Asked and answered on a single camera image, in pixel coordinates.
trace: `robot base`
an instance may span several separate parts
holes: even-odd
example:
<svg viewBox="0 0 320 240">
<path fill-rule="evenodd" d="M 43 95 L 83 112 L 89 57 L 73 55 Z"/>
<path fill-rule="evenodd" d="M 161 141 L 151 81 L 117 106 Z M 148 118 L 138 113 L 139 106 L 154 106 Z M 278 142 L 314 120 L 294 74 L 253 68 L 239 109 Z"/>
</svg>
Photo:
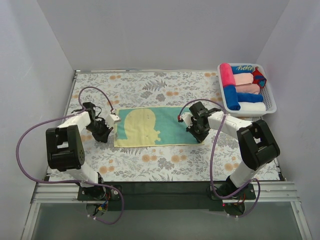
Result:
<svg viewBox="0 0 320 240">
<path fill-rule="evenodd" d="M 232 192 L 234 192 L 234 189 L 232 189 L 230 191 L 230 188 L 228 187 L 228 183 L 223 183 L 216 189 L 216 192 L 220 196 L 227 196 L 227 195 L 231 194 Z M 212 200 L 220 200 L 220 198 L 218 198 L 218 197 L 216 197 L 214 195 L 211 186 L 210 186 L 210 196 L 211 196 Z M 232 197 L 230 199 L 235 199 L 235 200 L 237 200 L 239 198 L 244 199 L 244 196 L 245 196 L 246 200 L 254 200 L 254 199 L 256 199 L 254 186 L 251 183 L 248 184 L 243 190 L 238 192 L 236 195 L 234 195 L 234 197 Z"/>
<path fill-rule="evenodd" d="M 208 194 L 209 181 L 185 181 L 185 182 L 105 182 L 119 190 L 123 194 L 126 210 L 191 210 L 207 209 L 209 211 L 223 212 L 223 201 L 212 198 Z M 225 181 L 216 182 L 220 188 Z M 110 200 L 108 211 L 120 211 L 121 201 L 119 194 L 108 190 Z M 256 198 L 253 186 L 250 184 L 241 192 L 245 193 L 245 199 Z M 96 201 L 91 196 L 83 194 L 80 187 L 78 201 Z"/>
</svg>

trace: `blue rolled towel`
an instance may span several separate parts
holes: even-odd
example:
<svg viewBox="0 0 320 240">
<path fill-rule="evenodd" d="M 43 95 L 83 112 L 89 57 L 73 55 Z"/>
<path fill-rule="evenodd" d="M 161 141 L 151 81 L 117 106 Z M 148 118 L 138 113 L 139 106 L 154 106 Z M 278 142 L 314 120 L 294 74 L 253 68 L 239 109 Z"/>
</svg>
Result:
<svg viewBox="0 0 320 240">
<path fill-rule="evenodd" d="M 234 85 L 228 85 L 223 88 L 226 106 L 230 110 L 240 110 L 237 91 Z"/>
<path fill-rule="evenodd" d="M 255 70 L 252 65 L 232 66 L 231 69 L 233 74 L 252 73 Z"/>
<path fill-rule="evenodd" d="M 260 94 L 237 92 L 238 102 L 261 103 L 264 97 Z"/>
</svg>

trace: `wire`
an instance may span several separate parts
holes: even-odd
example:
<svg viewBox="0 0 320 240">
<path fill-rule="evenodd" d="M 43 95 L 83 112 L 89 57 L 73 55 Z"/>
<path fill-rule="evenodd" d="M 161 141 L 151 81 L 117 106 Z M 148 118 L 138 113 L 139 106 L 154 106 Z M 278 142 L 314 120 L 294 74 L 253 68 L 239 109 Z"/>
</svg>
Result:
<svg viewBox="0 0 320 240">
<path fill-rule="evenodd" d="M 104 203 L 102 203 L 102 204 L 100 205 L 100 207 L 104 207 L 105 205 L 108 205 L 109 199 L 110 199 L 110 196 L 106 193 L 106 194 L 105 194 L 105 201 L 104 201 Z"/>
<path fill-rule="evenodd" d="M 92 216 L 96 216 L 97 215 L 97 213 L 99 212 L 99 204 L 95 204 L 94 205 L 95 206 L 95 209 L 94 209 L 94 212 L 93 212 L 93 214 L 92 214 Z"/>
<path fill-rule="evenodd" d="M 243 194 L 243 201 L 242 201 L 240 204 L 245 203 L 245 200 L 246 200 L 246 194 L 244 193 L 244 194 Z"/>
<path fill-rule="evenodd" d="M 22 136 L 19 138 L 17 144 L 16 144 L 16 148 L 15 148 L 15 157 L 16 157 L 16 162 L 21 170 L 21 172 L 30 180 L 36 182 L 36 183 L 40 183 L 40 184 L 80 184 L 80 183 L 86 183 L 86 184 L 89 184 L 89 185 L 92 185 L 92 186 L 100 186 L 100 187 L 105 187 L 105 188 L 109 188 L 109 189 L 113 189 L 115 191 L 117 191 L 119 193 L 119 196 L 120 196 L 120 199 L 121 199 L 121 212 L 118 216 L 118 218 L 114 221 L 106 221 L 106 220 L 103 220 L 103 219 L 100 219 L 100 218 L 97 218 L 93 215 L 89 215 L 91 218 L 94 218 L 95 220 L 99 221 L 99 222 L 102 222 L 104 224 L 107 224 L 107 225 L 112 225 L 112 224 L 115 224 L 116 222 L 119 221 L 119 219 L 121 218 L 121 216 L 123 215 L 124 213 L 124 209 L 125 209 L 125 201 L 124 201 L 124 197 L 122 195 L 122 193 L 115 187 L 113 186 L 110 186 L 110 185 L 106 185 L 106 184 L 100 184 L 100 183 L 94 183 L 94 182 L 90 182 L 90 181 L 79 181 L 79 180 L 62 180 L 62 181 L 44 181 L 44 180 L 40 180 L 40 179 L 37 179 L 37 178 L 34 178 L 33 176 L 29 175 L 26 170 L 24 169 L 24 167 L 22 166 L 21 164 L 21 160 L 20 160 L 20 156 L 19 156 L 19 149 L 20 149 L 20 145 L 21 145 L 21 142 L 22 140 L 24 139 L 24 137 L 29 133 L 31 132 L 33 129 L 39 127 L 39 126 L 42 126 L 44 124 L 48 124 L 48 123 L 52 123 L 52 122 L 55 122 L 55 121 L 59 121 L 59 120 L 63 120 L 63 119 L 67 119 L 67 118 L 71 118 L 71 117 L 74 117 L 78 114 L 81 114 L 83 113 L 86 108 L 85 106 L 81 103 L 81 93 L 86 90 L 86 89 L 95 89 L 95 90 L 98 90 L 99 92 L 101 92 L 105 98 L 107 99 L 107 101 L 109 102 L 110 106 L 111 106 L 111 111 L 114 110 L 114 108 L 112 107 L 112 104 L 108 98 L 108 96 L 99 88 L 95 87 L 95 86 L 86 86 L 84 88 L 81 89 L 81 91 L 79 92 L 79 95 L 78 95 L 78 102 L 79 104 L 81 105 L 82 107 L 82 110 L 81 111 L 78 111 L 74 114 L 70 114 L 70 115 L 67 115 L 67 116 L 62 116 L 62 117 L 58 117 L 58 118 L 55 118 L 55 119 L 52 119 L 52 120 L 48 120 L 48 121 L 44 121 L 44 122 L 40 122 L 32 127 L 30 127 L 27 131 L 25 131 Z"/>
<path fill-rule="evenodd" d="M 101 117 L 99 117 L 99 115 L 102 113 L 102 108 L 101 107 L 99 107 L 99 106 L 95 106 L 97 109 L 100 109 L 100 112 L 97 114 L 97 116 L 95 116 L 95 118 L 97 119 L 97 118 L 100 118 L 101 119 Z"/>
<path fill-rule="evenodd" d="M 235 202 L 233 205 L 238 205 L 238 203 L 240 202 L 240 200 L 241 200 L 241 196 L 240 196 L 239 200 L 238 200 L 237 202 Z"/>
<path fill-rule="evenodd" d="M 216 191 L 216 188 L 215 188 L 215 184 L 214 184 L 214 174 L 213 174 L 213 172 L 214 172 L 214 170 L 213 170 L 213 168 L 214 168 L 214 155 L 215 155 L 215 149 L 216 149 L 216 145 L 217 145 L 217 142 L 218 142 L 219 134 L 220 134 L 220 132 L 221 132 L 221 129 L 222 129 L 222 127 L 223 127 L 223 125 L 224 125 L 224 123 L 225 123 L 226 117 L 227 117 L 227 116 L 226 116 L 227 111 L 226 111 L 226 109 L 224 108 L 224 106 L 222 106 L 222 105 L 221 105 L 220 103 L 218 103 L 218 102 L 215 102 L 215 101 L 212 101 L 212 100 L 209 100 L 209 99 L 205 99 L 205 98 L 199 98 L 199 99 L 195 99 L 195 100 L 192 100 L 192 101 L 187 102 L 187 103 L 182 107 L 182 109 L 181 109 L 181 111 L 180 111 L 180 113 L 179 113 L 179 115 L 178 115 L 178 119 L 180 118 L 182 111 L 184 110 L 184 108 L 185 108 L 187 105 L 189 105 L 189 104 L 191 104 L 191 103 L 193 103 L 193 102 L 197 102 L 197 101 L 207 101 L 207 102 L 214 103 L 214 104 L 218 105 L 219 107 L 221 107 L 221 108 L 222 108 L 222 111 L 224 112 L 224 116 L 223 116 L 222 121 L 221 121 L 221 124 L 220 124 L 220 126 L 219 126 L 219 128 L 218 128 L 218 130 L 217 130 L 217 132 L 216 132 L 216 135 L 215 135 L 215 138 L 214 138 L 214 141 L 213 141 L 212 150 L 211 150 L 211 156 L 210 156 L 210 183 L 211 183 L 211 186 L 212 186 L 212 191 L 213 191 L 214 195 L 215 195 L 217 198 L 222 199 L 222 200 L 224 200 L 224 199 L 229 199 L 229 198 L 231 198 L 232 196 L 234 196 L 234 195 L 236 195 L 237 193 L 239 193 L 242 189 L 244 189 L 248 184 L 250 184 L 250 183 L 252 182 L 252 180 L 251 180 L 251 179 L 248 180 L 248 181 L 245 182 L 241 187 L 239 187 L 236 191 L 234 191 L 233 193 L 231 193 L 231 194 L 229 194 L 229 195 L 227 195 L 227 196 L 220 196 L 220 195 L 218 195 L 218 193 L 217 193 L 217 191 Z M 257 184 L 258 184 L 258 195 L 257 195 L 257 197 L 256 197 L 256 199 L 255 199 L 255 202 L 254 202 L 253 206 L 252 206 L 245 214 L 243 214 L 243 215 L 241 215 L 241 216 L 232 216 L 232 217 L 235 217 L 235 218 L 244 217 L 244 216 L 248 215 L 249 213 L 251 213 L 251 211 L 252 211 L 252 210 L 255 208 L 255 206 L 257 205 L 257 202 L 258 202 L 259 197 L 260 197 L 261 187 L 260 187 L 260 183 L 259 183 L 258 179 L 254 178 L 254 180 L 255 180 L 255 181 L 257 182 Z"/>
</svg>

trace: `teal towel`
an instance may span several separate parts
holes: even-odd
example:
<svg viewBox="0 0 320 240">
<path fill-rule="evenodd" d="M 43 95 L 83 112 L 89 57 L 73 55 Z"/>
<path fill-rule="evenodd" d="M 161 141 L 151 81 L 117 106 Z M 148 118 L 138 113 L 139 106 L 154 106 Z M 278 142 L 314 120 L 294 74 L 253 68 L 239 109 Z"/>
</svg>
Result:
<svg viewBox="0 0 320 240">
<path fill-rule="evenodd" d="M 121 122 L 115 129 L 114 146 L 121 148 L 157 145 L 193 145 L 196 139 L 186 131 L 177 116 L 181 107 L 119 109 Z"/>
</svg>

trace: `white rolled towel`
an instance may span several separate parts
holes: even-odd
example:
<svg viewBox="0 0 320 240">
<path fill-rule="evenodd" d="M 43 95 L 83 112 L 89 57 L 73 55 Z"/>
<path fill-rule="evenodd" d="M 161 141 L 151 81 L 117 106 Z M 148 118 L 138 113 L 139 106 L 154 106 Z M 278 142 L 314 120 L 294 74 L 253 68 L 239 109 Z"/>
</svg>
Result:
<svg viewBox="0 0 320 240">
<path fill-rule="evenodd" d="M 240 101 L 240 111 L 266 111 L 266 105 L 263 102 Z"/>
</svg>

